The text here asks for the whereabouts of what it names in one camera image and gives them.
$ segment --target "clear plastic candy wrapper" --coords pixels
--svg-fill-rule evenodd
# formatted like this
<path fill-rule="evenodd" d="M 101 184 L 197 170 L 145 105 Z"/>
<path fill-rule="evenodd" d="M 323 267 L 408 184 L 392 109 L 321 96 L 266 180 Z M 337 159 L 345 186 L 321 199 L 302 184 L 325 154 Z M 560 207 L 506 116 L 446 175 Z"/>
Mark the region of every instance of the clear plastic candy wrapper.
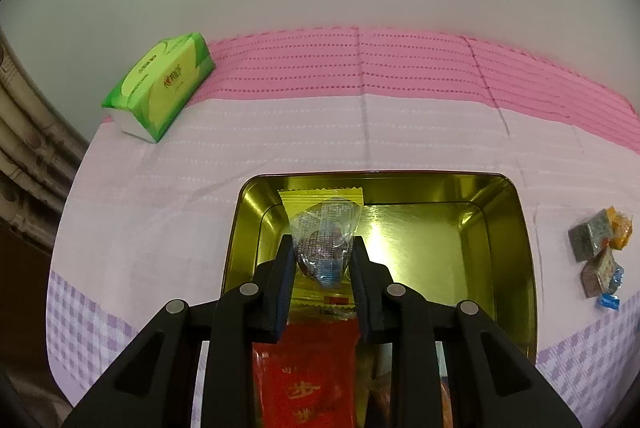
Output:
<path fill-rule="evenodd" d="M 296 259 L 322 287 L 340 283 L 364 205 L 362 188 L 280 191 Z"/>

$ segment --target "table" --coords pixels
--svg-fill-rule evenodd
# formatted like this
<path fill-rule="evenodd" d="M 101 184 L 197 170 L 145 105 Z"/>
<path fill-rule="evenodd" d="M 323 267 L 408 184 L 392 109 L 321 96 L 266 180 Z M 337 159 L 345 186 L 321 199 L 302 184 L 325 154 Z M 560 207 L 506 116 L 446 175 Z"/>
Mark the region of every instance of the table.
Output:
<path fill-rule="evenodd" d="M 217 68 L 162 141 L 104 122 L 74 182 L 47 299 L 49 363 L 72 403 L 165 302 L 219 296 L 252 176 L 468 170 L 518 189 L 538 368 L 585 428 L 606 419 L 640 370 L 640 235 L 616 253 L 626 272 L 615 312 L 585 299 L 567 230 L 609 205 L 640 213 L 640 120 L 628 101 L 452 34 L 309 29 L 209 47 Z"/>

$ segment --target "red snack package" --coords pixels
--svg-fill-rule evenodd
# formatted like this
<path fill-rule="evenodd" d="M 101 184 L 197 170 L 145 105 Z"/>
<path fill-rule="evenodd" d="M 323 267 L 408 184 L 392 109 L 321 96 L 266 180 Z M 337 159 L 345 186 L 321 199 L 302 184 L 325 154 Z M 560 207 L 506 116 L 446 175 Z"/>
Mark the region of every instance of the red snack package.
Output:
<path fill-rule="evenodd" d="M 264 428 L 353 428 L 356 319 L 287 326 L 276 345 L 254 344 Z"/>

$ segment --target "wrapped candy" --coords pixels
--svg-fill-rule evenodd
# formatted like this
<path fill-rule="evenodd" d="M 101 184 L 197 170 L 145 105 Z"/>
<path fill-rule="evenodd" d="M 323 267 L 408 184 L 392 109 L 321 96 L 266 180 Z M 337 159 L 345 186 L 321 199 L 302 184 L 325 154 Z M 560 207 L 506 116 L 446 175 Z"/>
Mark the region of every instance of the wrapped candy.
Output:
<path fill-rule="evenodd" d="M 617 311 L 620 309 L 620 299 L 617 296 L 603 294 L 600 297 L 600 305 L 606 307 L 607 309 L 613 309 Z"/>
<path fill-rule="evenodd" d="M 607 289 L 607 294 L 615 294 L 619 287 L 622 285 L 622 277 L 625 275 L 625 270 L 622 265 L 616 264 L 616 270 L 611 277 L 611 281 L 609 282 L 609 288 Z"/>
<path fill-rule="evenodd" d="M 609 245 L 611 249 L 619 251 L 628 244 L 631 233 L 633 232 L 632 218 L 623 213 L 619 213 L 615 207 L 608 207 L 606 211 L 613 231 Z"/>
<path fill-rule="evenodd" d="M 302 273 L 322 287 L 340 283 L 364 205 L 362 188 L 279 192 Z"/>
<path fill-rule="evenodd" d="M 611 238 L 613 229 L 606 209 L 569 230 L 569 241 L 578 262 L 596 256 L 609 245 Z"/>
<path fill-rule="evenodd" d="M 594 298 L 609 289 L 611 279 L 616 272 L 616 265 L 613 254 L 608 247 L 585 264 L 580 278 L 584 293 L 588 298 Z"/>

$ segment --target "yellow snack wrapper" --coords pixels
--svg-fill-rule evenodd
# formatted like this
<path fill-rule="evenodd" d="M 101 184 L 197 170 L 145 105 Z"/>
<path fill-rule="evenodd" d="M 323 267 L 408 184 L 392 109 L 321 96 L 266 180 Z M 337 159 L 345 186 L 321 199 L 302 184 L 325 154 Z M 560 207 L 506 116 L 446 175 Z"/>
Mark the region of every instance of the yellow snack wrapper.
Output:
<path fill-rule="evenodd" d="M 301 271 L 323 287 L 337 285 L 351 256 L 364 205 L 362 188 L 293 189 L 279 194 Z"/>
<path fill-rule="evenodd" d="M 632 218 L 619 213 L 613 206 L 607 208 L 607 217 L 613 229 L 613 238 L 609 241 L 609 246 L 620 251 L 629 243 L 633 232 Z"/>

